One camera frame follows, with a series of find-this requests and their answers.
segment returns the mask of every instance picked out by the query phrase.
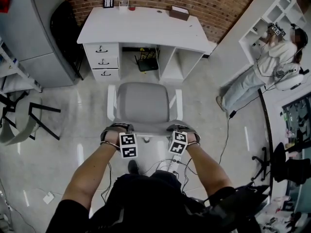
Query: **desk drawer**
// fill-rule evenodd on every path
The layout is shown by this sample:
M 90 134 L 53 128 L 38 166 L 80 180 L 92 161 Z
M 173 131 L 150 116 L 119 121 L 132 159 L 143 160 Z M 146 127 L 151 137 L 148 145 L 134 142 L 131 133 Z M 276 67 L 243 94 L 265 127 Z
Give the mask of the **desk drawer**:
M 110 68 L 119 68 L 118 58 L 107 57 L 107 58 L 92 58 L 90 59 L 90 66 L 92 69 L 110 69 Z
M 89 58 L 105 58 L 105 57 L 118 57 L 119 44 L 85 44 L 86 52 Z
M 119 69 L 93 69 L 92 72 L 96 81 L 99 82 L 120 80 Z

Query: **white floor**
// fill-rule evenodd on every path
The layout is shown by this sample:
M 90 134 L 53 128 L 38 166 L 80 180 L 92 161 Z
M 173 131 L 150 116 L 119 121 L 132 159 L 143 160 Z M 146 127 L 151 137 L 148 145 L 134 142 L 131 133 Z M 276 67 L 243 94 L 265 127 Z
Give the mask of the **white floor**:
M 133 53 L 124 53 L 123 63 L 123 70 L 127 71 L 122 82 L 157 82 L 154 73 L 143 74 L 138 71 Z M 79 81 L 77 85 L 44 89 L 41 94 L 31 91 L 31 95 L 42 97 L 44 105 L 62 110 L 60 114 L 44 111 L 42 115 L 42 121 L 61 136 L 60 141 L 39 129 L 35 141 L 28 139 L 20 144 L 0 147 L 0 177 L 7 200 L 37 233 L 45 232 L 61 200 L 61 195 L 55 194 L 55 199 L 49 205 L 45 204 L 42 199 L 46 192 L 64 193 L 79 162 L 82 161 L 79 159 L 79 153 L 83 153 L 83 159 L 91 155 L 99 145 L 100 133 L 110 123 L 106 118 L 108 84 L 95 82 L 89 67 L 85 66 L 88 70 L 82 72 L 85 80 Z M 180 87 L 183 91 L 184 121 L 198 131 L 203 149 L 219 161 L 227 134 L 227 118 L 215 101 L 218 86 L 208 75 L 209 68 L 208 60 L 202 59 Z M 171 97 L 173 87 L 167 88 Z M 246 143 L 245 127 L 249 147 Z M 141 154 L 138 164 L 141 171 L 145 172 L 154 163 L 167 157 L 166 150 L 157 149 L 161 144 L 163 143 L 156 138 L 149 144 L 139 142 Z M 257 99 L 240 110 L 229 123 L 229 140 L 221 166 L 236 187 L 250 182 L 250 178 L 258 169 L 258 164 L 252 161 L 251 157 L 262 155 L 261 148 L 264 146 L 268 146 L 265 121 L 260 100 Z M 186 163 L 188 160 L 189 155 L 185 153 L 182 162 Z M 127 172 L 127 161 L 115 154 L 110 163 L 114 182 L 117 177 Z M 156 166 L 154 165 L 147 175 L 151 175 Z M 179 180 L 183 184 L 184 167 L 180 165 L 178 172 Z M 187 175 L 190 179 L 185 188 L 187 194 L 205 199 L 206 193 L 197 176 L 189 171 Z M 259 184 L 260 178 L 256 180 L 256 184 Z M 108 184 L 107 168 L 99 189 L 105 189 Z M 28 207 L 23 191 L 27 194 Z M 97 191 L 94 196 L 93 212 L 104 205 L 101 192 Z M 17 212 L 12 212 L 12 218 L 16 232 L 34 232 Z

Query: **light blue pants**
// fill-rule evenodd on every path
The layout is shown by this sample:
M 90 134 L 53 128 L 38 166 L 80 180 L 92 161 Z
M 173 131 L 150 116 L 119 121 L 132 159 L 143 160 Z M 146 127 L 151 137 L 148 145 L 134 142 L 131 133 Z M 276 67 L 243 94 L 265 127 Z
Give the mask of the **light blue pants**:
M 265 85 L 265 83 L 257 77 L 254 69 L 251 67 L 240 77 L 238 77 L 238 79 L 223 96 L 223 108 L 229 110 L 237 101 L 242 101 L 248 98 L 263 85 Z

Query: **picture frame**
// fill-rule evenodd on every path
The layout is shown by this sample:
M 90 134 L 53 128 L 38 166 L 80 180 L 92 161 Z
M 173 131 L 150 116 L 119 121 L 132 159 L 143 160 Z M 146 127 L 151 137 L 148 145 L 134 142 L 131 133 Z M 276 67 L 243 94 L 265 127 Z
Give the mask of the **picture frame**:
M 103 8 L 113 8 L 115 0 L 103 0 Z

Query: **shoe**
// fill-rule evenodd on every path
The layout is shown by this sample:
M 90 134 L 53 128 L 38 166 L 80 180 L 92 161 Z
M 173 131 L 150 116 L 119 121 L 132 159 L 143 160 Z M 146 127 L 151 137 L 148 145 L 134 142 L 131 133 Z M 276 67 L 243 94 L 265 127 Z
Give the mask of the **shoe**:
M 219 105 L 219 107 L 222 109 L 223 112 L 226 112 L 226 109 L 222 106 L 223 104 L 223 98 L 221 96 L 216 97 L 216 102 Z
M 139 174 L 138 172 L 139 167 L 137 165 L 137 162 L 134 160 L 130 160 L 130 162 L 128 163 L 127 169 L 130 174 Z

